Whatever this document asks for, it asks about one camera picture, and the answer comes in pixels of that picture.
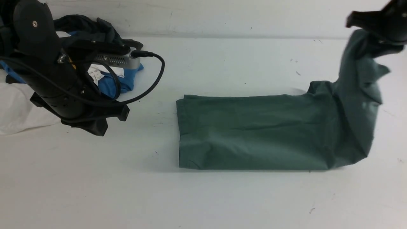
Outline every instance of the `white table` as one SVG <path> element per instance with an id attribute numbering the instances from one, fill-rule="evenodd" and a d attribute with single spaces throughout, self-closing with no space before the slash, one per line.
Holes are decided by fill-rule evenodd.
<path id="1" fill-rule="evenodd" d="M 406 52 L 379 59 L 393 72 L 367 159 L 328 172 L 195 171 L 177 167 L 177 99 L 298 94 L 336 80 L 346 41 L 135 39 L 167 67 L 126 122 L 108 119 L 104 137 L 61 124 L 0 137 L 0 228 L 407 228 Z M 142 62 L 120 100 L 154 81 L 159 62 Z"/>

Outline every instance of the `black cable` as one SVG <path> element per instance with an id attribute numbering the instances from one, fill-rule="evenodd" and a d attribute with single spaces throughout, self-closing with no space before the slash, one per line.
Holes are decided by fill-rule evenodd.
<path id="1" fill-rule="evenodd" d="M 116 86 L 116 92 L 114 94 L 114 97 L 112 100 L 108 100 L 108 101 L 115 101 L 117 98 L 119 98 L 120 96 L 120 90 L 121 90 L 121 86 L 120 86 L 120 81 L 119 81 L 119 77 L 116 75 L 116 73 L 112 70 L 112 68 L 100 61 L 97 60 L 81 60 L 81 61 L 75 61 L 75 62 L 64 62 L 64 64 L 86 64 L 86 63 L 98 63 L 100 65 L 102 65 L 103 67 L 105 67 L 109 73 L 112 75 L 113 80 L 114 80 L 114 85 Z"/>
<path id="2" fill-rule="evenodd" d="M 122 101 L 122 102 L 117 102 L 117 103 L 100 103 L 100 102 L 94 102 L 91 100 L 87 100 L 84 99 L 78 95 L 75 95 L 67 90 L 65 90 L 64 88 L 60 87 L 58 84 L 54 83 L 52 80 L 48 79 L 46 76 L 44 76 L 43 74 L 41 74 L 40 72 L 38 72 L 37 70 L 31 68 L 30 66 L 24 64 L 23 62 L 20 62 L 18 60 L 15 60 L 13 58 L 9 58 L 9 57 L 0 57 L 0 60 L 5 60 L 7 62 L 19 65 L 20 67 L 25 68 L 26 70 L 28 70 L 29 72 L 31 72 L 32 74 L 35 74 L 38 77 L 43 78 L 45 81 L 47 81 L 48 83 L 50 83 L 52 86 L 56 87 L 57 89 L 61 90 L 62 92 L 64 92 L 65 94 L 72 96 L 73 98 L 75 98 L 78 101 L 81 101 L 87 105 L 91 105 L 91 106 L 97 106 L 97 107 L 117 107 L 117 106 L 123 106 L 132 102 L 135 102 L 137 100 L 142 99 L 144 96 L 148 95 L 157 85 L 158 82 L 161 80 L 162 74 L 164 73 L 164 69 L 165 69 L 165 61 L 164 59 L 155 54 L 155 53 L 150 53 L 150 52 L 146 52 L 146 51 L 133 51 L 134 57 L 155 57 L 157 59 L 159 59 L 161 61 L 161 69 L 160 69 L 160 73 L 158 74 L 157 78 L 155 79 L 154 83 L 145 91 L 143 92 L 141 95 L 136 96 L 132 99 L 126 100 L 126 101 Z"/>

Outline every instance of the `white surface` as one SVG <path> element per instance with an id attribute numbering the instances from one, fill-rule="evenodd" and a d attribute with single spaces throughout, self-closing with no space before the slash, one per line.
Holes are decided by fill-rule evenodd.
<path id="1" fill-rule="evenodd" d="M 46 0 L 54 18 L 100 17 L 121 35 L 346 38 L 352 11 L 389 0 Z"/>
<path id="2" fill-rule="evenodd" d="M 0 81 L 0 135 L 49 126 L 61 120 L 30 102 L 34 90 L 27 84 L 7 84 Z"/>
<path id="3" fill-rule="evenodd" d="M 214 172 L 177 167 L 177 99 L 307 90 L 337 78 L 345 42 L 136 39 L 167 68 L 126 122 L 108 119 L 103 138 L 61 124 L 0 137 L 0 228 L 407 228 L 406 52 L 379 61 L 393 73 L 380 80 L 367 159 L 328 172 Z M 138 93 L 159 70 L 142 62 Z"/>

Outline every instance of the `white cloth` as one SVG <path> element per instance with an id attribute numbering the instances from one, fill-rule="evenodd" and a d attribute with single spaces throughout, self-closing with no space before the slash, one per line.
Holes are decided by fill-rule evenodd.
<path id="1" fill-rule="evenodd" d="M 61 120 L 30 102 L 34 91 L 26 84 L 0 83 L 0 135 L 49 126 Z"/>
<path id="2" fill-rule="evenodd" d="M 91 64 L 90 67 L 94 68 L 94 69 L 97 69 L 97 70 L 99 70 L 101 72 L 104 72 L 104 73 L 109 73 L 109 71 L 105 67 L 103 67 L 102 65 Z M 114 73 L 116 73 L 116 75 L 118 77 L 121 77 L 121 78 L 125 77 L 125 70 L 123 68 L 111 67 L 111 69 L 113 70 Z"/>

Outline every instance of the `blue cloth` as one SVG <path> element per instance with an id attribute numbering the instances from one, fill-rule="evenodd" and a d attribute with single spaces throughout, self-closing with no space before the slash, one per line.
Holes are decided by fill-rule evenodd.
<path id="1" fill-rule="evenodd" d="M 140 64 L 140 66 L 137 69 L 125 69 L 125 77 L 121 78 L 119 77 L 120 81 L 120 93 L 126 93 L 128 91 L 133 90 L 134 88 L 134 78 L 136 77 L 136 73 L 140 70 L 143 70 L 144 66 Z M 109 96 L 110 98 L 113 98 L 115 93 L 116 93 L 116 86 L 114 84 L 114 79 L 110 73 L 104 73 L 102 72 L 104 77 L 98 81 L 98 87 L 99 90 Z"/>
<path id="2" fill-rule="evenodd" d="M 7 72 L 7 74 L 12 76 L 20 83 L 25 84 L 25 81 L 17 73 L 15 73 L 6 63 L 0 61 L 0 64 L 3 66 L 3 69 Z M 140 64 L 140 66 L 137 69 L 124 69 L 125 77 L 124 78 L 119 77 L 121 87 L 120 93 L 126 93 L 128 91 L 133 90 L 134 78 L 136 77 L 136 73 L 143 69 L 144 66 L 142 64 Z M 104 77 L 98 81 L 99 90 L 103 94 L 109 96 L 110 98 L 113 98 L 116 93 L 116 86 L 114 84 L 113 77 L 110 73 L 102 72 L 102 74 L 104 75 Z"/>

